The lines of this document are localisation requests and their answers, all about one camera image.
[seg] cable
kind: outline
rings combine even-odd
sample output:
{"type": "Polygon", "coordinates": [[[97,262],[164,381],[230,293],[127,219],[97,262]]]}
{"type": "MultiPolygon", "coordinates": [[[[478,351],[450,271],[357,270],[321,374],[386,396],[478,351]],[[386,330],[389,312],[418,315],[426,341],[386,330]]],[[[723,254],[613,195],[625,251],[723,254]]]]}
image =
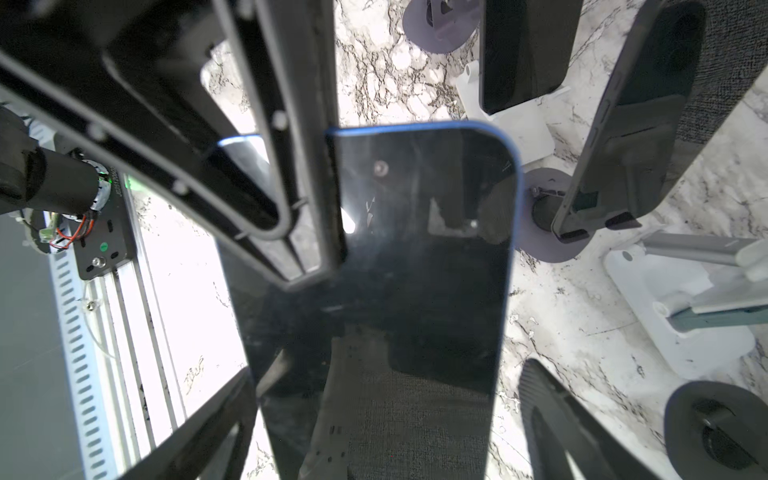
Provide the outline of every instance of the cable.
{"type": "Polygon", "coordinates": [[[97,214],[96,212],[94,212],[93,210],[89,210],[89,211],[88,211],[88,212],[85,214],[84,218],[85,218],[86,220],[87,220],[88,218],[90,218],[90,219],[91,219],[91,221],[88,223],[88,229],[85,231],[85,233],[83,233],[82,235],[80,235],[78,238],[75,238],[75,240],[79,240],[79,239],[81,239],[81,238],[85,238],[85,237],[87,237],[88,235],[90,235],[90,234],[91,234],[91,230],[93,230],[93,228],[94,228],[94,222],[96,221],[96,216],[97,216],[97,215],[98,215],[98,214],[97,214]]]}
{"type": "MultiPolygon", "coordinates": [[[[87,221],[88,221],[88,217],[89,217],[89,216],[90,216],[89,214],[85,214],[85,215],[83,215],[83,220],[81,220],[81,224],[83,224],[84,222],[87,222],[87,221]]],[[[68,239],[68,240],[80,240],[81,238],[85,238],[85,237],[87,237],[87,236],[88,236],[88,234],[91,232],[91,230],[93,230],[93,227],[94,227],[94,222],[95,222],[95,220],[96,220],[96,219],[92,219],[92,220],[91,220],[91,222],[88,224],[88,229],[85,231],[85,233],[83,233],[83,234],[82,234],[82,235],[80,235],[79,237],[78,237],[78,234],[77,234],[77,232],[75,232],[75,233],[74,233],[74,235],[72,235],[72,236],[70,237],[70,236],[68,236],[67,234],[65,234],[64,232],[62,232],[62,231],[61,231],[61,228],[56,228],[56,232],[57,232],[59,235],[61,235],[62,237],[64,237],[64,238],[68,239]]]]}
{"type": "Polygon", "coordinates": [[[69,246],[72,245],[72,242],[74,242],[74,239],[76,239],[78,237],[78,233],[80,233],[80,229],[83,227],[83,225],[85,225],[85,216],[83,216],[83,220],[80,222],[80,225],[78,225],[78,229],[74,231],[74,234],[71,237],[67,237],[66,235],[61,233],[61,230],[56,228],[56,231],[59,232],[59,235],[62,235],[64,238],[69,239],[69,241],[63,247],[60,247],[59,245],[54,245],[54,242],[58,241],[58,240],[51,240],[48,243],[48,245],[50,245],[51,247],[54,247],[54,248],[58,248],[59,250],[66,250],[66,249],[68,249],[69,246]]]}
{"type": "Polygon", "coordinates": [[[27,221],[27,216],[24,214],[24,211],[22,209],[19,209],[18,214],[22,218],[22,223],[26,225],[29,230],[32,230],[33,232],[40,234],[40,229],[34,228],[32,224],[27,221]]]}
{"type": "Polygon", "coordinates": [[[101,350],[101,352],[102,352],[103,354],[105,354],[106,356],[108,356],[109,358],[111,358],[111,359],[113,359],[113,360],[117,360],[118,358],[117,358],[116,356],[114,356],[114,355],[112,355],[111,353],[109,353],[109,352],[108,352],[108,351],[107,351],[107,350],[104,348],[104,345],[102,345],[102,344],[101,344],[101,343],[100,343],[98,340],[96,340],[96,335],[94,335],[94,333],[93,333],[93,330],[91,330],[91,324],[88,322],[88,317],[89,317],[89,316],[90,316],[90,315],[88,315],[88,314],[86,314],[86,315],[84,316],[84,318],[83,318],[83,323],[85,323],[85,329],[88,331],[88,334],[90,334],[90,335],[91,335],[91,340],[93,340],[93,342],[94,342],[94,345],[96,345],[96,347],[97,347],[99,350],[101,350]]]}

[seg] round stand base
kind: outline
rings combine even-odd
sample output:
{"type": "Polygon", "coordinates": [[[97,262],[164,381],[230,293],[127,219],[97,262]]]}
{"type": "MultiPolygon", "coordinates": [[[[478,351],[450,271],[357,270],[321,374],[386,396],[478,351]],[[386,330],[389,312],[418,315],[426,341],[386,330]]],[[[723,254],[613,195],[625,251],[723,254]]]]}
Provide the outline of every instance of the round stand base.
{"type": "Polygon", "coordinates": [[[687,383],[664,413],[667,454],[683,480],[765,478],[760,446],[766,431],[768,405],[725,383],[687,383]]]}
{"type": "Polygon", "coordinates": [[[538,198],[531,193],[532,187],[567,191],[571,176],[554,168],[537,168],[525,174],[525,190],[520,206],[520,220],[515,232],[515,246],[536,260],[561,263],[576,257],[587,246],[592,235],[573,243],[562,243],[552,233],[536,226],[533,206],[538,198]]]}
{"type": "Polygon", "coordinates": [[[479,3],[477,15],[472,15],[471,12],[462,15],[450,12],[450,14],[454,14],[452,16],[454,23],[444,28],[440,36],[430,24],[431,20],[428,20],[428,15],[431,19],[433,16],[445,14],[439,11],[442,7],[440,0],[436,0],[432,4],[434,5],[429,6],[430,10],[434,7],[438,12],[427,12],[427,0],[411,0],[402,13],[402,29],[405,31],[406,37],[422,50],[438,54],[449,53],[464,45],[480,23],[479,3]]]}

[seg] gray fabric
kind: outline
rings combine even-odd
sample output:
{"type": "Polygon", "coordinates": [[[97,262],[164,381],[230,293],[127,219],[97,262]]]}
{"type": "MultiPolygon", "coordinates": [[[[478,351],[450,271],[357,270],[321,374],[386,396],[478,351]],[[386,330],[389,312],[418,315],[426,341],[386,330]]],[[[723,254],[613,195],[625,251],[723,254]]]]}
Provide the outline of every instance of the gray fabric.
{"type": "Polygon", "coordinates": [[[386,344],[373,343],[369,337],[361,355],[349,442],[354,479],[484,478],[492,399],[395,372],[370,355],[386,344]]]}
{"type": "MultiPolygon", "coordinates": [[[[676,5],[689,0],[670,0],[676,5]]],[[[768,62],[766,0],[700,0],[707,27],[662,195],[671,190],[768,62]]]]}

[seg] marble surface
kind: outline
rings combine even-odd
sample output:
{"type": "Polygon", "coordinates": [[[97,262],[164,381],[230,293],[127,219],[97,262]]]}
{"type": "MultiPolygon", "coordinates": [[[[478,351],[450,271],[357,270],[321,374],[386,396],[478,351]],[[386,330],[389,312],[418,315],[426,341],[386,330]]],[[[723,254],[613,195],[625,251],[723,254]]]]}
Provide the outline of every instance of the marble surface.
{"type": "MultiPolygon", "coordinates": [[[[404,0],[339,0],[336,63],[339,116],[344,126],[459,119],[463,110],[452,80],[477,58],[475,33],[450,55],[431,55],[402,33],[404,0]]],[[[526,166],[571,173],[589,132],[597,103],[621,50],[637,0],[586,0],[565,94],[541,99],[555,140],[554,155],[526,166]]],[[[204,84],[243,133],[254,129],[231,54],[222,45],[203,73],[204,84]]],[[[768,230],[768,74],[738,104],[669,197],[641,219],[644,228],[675,224],[693,233],[765,237],[768,230]]],[[[210,236],[173,207],[139,196],[141,226],[156,281],[168,341],[187,414],[227,374],[244,362],[226,287],[210,236]],[[195,261],[168,238],[189,236],[195,261]],[[211,281],[196,273],[205,269],[211,281]],[[187,288],[179,296],[172,289],[187,288]],[[215,319],[193,319],[190,299],[210,304],[215,319]],[[179,314],[185,306],[187,312],[179,314]],[[215,329],[213,338],[191,334],[215,329]]],[[[663,412],[684,380],[674,375],[604,271],[601,259],[637,234],[598,232],[576,259],[558,265],[515,253],[508,312],[488,453],[488,478],[530,478],[531,466],[519,416],[518,377],[525,359],[540,359],[621,442],[661,478],[678,478],[665,455],[663,412]]],[[[757,348],[710,376],[768,399],[768,328],[754,329],[757,348]]],[[[277,478],[263,430],[256,433],[247,478],[277,478]]]]}

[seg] black cylinder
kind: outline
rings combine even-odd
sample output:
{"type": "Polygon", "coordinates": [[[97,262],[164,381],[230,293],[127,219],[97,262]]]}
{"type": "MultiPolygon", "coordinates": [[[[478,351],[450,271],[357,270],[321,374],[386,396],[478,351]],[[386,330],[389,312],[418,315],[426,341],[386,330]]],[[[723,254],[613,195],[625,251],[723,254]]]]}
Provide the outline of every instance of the black cylinder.
{"type": "Polygon", "coordinates": [[[533,204],[533,211],[531,212],[531,217],[533,218],[533,223],[536,224],[536,227],[541,228],[545,232],[551,232],[554,216],[562,203],[563,199],[561,197],[554,197],[551,195],[544,195],[536,200],[533,204]]]}
{"type": "Polygon", "coordinates": [[[7,108],[0,108],[0,200],[16,210],[25,200],[27,190],[27,152],[38,143],[27,135],[24,121],[7,108]]]}
{"type": "Polygon", "coordinates": [[[60,214],[87,212],[98,192],[98,172],[90,164],[46,148],[29,153],[26,207],[60,214]]]}

